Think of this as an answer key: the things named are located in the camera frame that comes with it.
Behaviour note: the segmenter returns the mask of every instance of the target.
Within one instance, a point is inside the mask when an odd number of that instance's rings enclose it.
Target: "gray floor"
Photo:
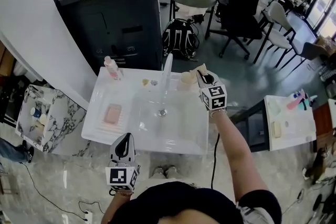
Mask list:
[[[163,7],[161,12],[162,26],[164,27],[168,22],[169,7]],[[313,39],[309,29],[300,19],[295,16],[289,18],[298,32],[299,40],[304,42]],[[243,58],[244,52],[234,44],[228,47],[223,59],[220,59],[218,53],[226,41],[226,37],[212,34],[209,40],[204,41],[205,26],[206,23],[202,23],[201,27],[198,27],[201,45],[196,58],[199,61],[174,60],[173,71],[186,71],[206,63],[209,70],[223,78],[228,92],[228,102],[239,106],[254,105],[267,94],[287,96],[301,88],[304,88],[310,95],[318,94],[320,103],[326,100],[322,83],[314,71],[319,66],[318,62],[302,65],[291,73],[293,67],[300,60],[297,57],[291,65],[279,71],[274,69],[274,65],[279,59],[280,53],[274,54],[271,50],[266,55],[263,52],[257,64],[253,65],[252,61],[260,47],[260,41],[253,42],[249,46],[251,58],[248,61]],[[150,172],[155,166],[174,164],[179,168],[181,174],[190,181],[202,187],[209,187],[216,136],[215,126],[211,124],[209,150],[204,158],[138,152],[136,160],[142,168],[137,185],[140,186],[148,181]],[[14,129],[7,125],[0,125],[0,137],[15,145],[22,142],[21,138],[15,134]],[[84,214],[78,208],[79,200],[99,201],[103,211],[111,201],[104,174],[104,168],[109,160],[109,147],[94,143],[91,150],[94,154],[93,158],[65,157],[36,152],[34,161],[28,165],[35,185],[43,195],[62,209],[75,212],[82,217]],[[278,198],[283,210],[296,200],[300,189],[306,190],[303,201],[293,205],[284,215],[283,223],[306,222],[311,216],[312,205],[317,194],[321,190],[327,191],[325,189],[327,187],[318,189],[319,186],[315,186],[311,188],[302,179],[302,168],[313,159],[310,146],[306,144],[275,152],[253,153],[253,157],[262,178]],[[7,160],[2,160],[2,162],[6,170],[15,176],[19,188],[17,196],[0,196],[3,208],[19,212],[21,215],[17,215],[23,216],[26,223],[29,220],[31,223],[38,224],[66,223],[63,215],[67,215],[69,223],[84,223],[76,216],[61,212],[43,200],[34,190],[29,174],[23,165]],[[65,170],[67,171],[66,188],[64,186]],[[221,145],[217,152],[214,187],[230,199],[234,199],[229,165]],[[92,210],[93,223],[100,223],[102,214],[97,204],[82,205],[82,208]]]

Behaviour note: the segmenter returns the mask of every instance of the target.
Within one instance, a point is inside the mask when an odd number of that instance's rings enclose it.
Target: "wrist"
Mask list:
[[[130,198],[132,194],[133,192],[131,190],[118,190],[115,192],[115,195],[122,196],[122,197],[128,197],[128,198]]]
[[[220,118],[222,117],[224,114],[226,114],[226,109],[217,109],[217,110],[213,110],[210,112],[210,117],[212,118]]]

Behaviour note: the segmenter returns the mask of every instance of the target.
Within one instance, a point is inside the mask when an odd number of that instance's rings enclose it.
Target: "pink soap bottle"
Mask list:
[[[112,60],[110,56],[106,56],[104,65],[113,79],[121,80],[122,73],[118,65],[116,64],[116,61]]]

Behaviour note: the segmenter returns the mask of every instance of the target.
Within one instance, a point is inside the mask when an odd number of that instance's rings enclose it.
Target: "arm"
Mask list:
[[[128,202],[131,199],[131,197],[125,197],[120,195],[118,192],[115,193],[115,196],[110,203],[109,207],[107,208],[102,220],[101,224],[108,224],[111,219],[113,218],[115,212],[126,202]]]
[[[251,151],[242,134],[225,113],[216,112],[213,117],[230,164],[236,201],[250,191],[267,190],[254,166]]]

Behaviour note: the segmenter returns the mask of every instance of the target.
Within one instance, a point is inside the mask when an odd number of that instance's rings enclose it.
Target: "black backpack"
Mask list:
[[[195,55],[199,43],[191,22],[172,19],[162,34],[163,56],[172,53],[178,58],[190,60]]]

